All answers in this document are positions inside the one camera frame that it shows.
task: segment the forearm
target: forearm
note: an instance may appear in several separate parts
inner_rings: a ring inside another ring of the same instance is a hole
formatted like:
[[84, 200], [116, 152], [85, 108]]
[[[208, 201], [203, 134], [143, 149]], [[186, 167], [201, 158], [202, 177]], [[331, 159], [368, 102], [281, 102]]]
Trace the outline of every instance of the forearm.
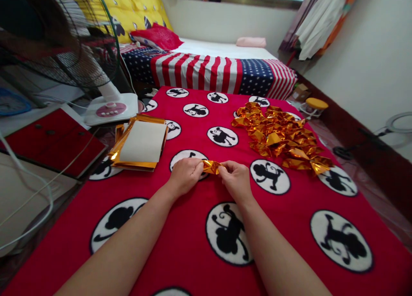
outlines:
[[269, 295], [330, 295], [253, 197], [238, 206], [253, 258]]
[[163, 186], [56, 295], [128, 295], [166, 221], [175, 197]]

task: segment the white bed sheet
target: white bed sheet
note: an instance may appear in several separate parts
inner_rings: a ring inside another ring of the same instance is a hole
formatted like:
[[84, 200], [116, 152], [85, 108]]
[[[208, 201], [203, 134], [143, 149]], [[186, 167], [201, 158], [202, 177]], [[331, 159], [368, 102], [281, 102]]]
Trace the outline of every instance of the white bed sheet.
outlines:
[[266, 49], [260, 47], [240, 47], [235, 44], [212, 43], [183, 38], [180, 38], [180, 40], [183, 44], [173, 49], [174, 52], [233, 59], [276, 59]]

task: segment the cardboard box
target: cardboard box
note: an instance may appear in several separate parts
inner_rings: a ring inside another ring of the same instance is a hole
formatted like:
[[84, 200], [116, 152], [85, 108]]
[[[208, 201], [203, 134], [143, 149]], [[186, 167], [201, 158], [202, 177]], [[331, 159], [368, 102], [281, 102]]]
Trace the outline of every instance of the cardboard box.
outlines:
[[298, 102], [305, 102], [311, 92], [304, 84], [299, 84], [292, 93], [292, 98]]

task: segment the hand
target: hand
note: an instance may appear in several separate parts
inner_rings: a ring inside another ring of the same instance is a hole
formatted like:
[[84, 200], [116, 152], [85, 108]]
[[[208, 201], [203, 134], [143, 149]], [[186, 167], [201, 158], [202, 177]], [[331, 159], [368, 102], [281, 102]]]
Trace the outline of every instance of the hand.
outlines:
[[253, 199], [247, 166], [233, 161], [221, 164], [226, 168], [219, 166], [219, 176], [235, 202], [240, 204], [250, 198]]
[[181, 159], [173, 166], [170, 179], [164, 186], [169, 192], [175, 194], [176, 198], [179, 198], [193, 188], [202, 173], [203, 162], [201, 159]]

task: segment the white paper sheet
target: white paper sheet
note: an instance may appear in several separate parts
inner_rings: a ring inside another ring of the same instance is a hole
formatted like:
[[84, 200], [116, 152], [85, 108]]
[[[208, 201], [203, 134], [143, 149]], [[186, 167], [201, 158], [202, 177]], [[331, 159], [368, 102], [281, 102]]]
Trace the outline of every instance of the white paper sheet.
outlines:
[[120, 161], [159, 162], [166, 126], [136, 121], [120, 152]]

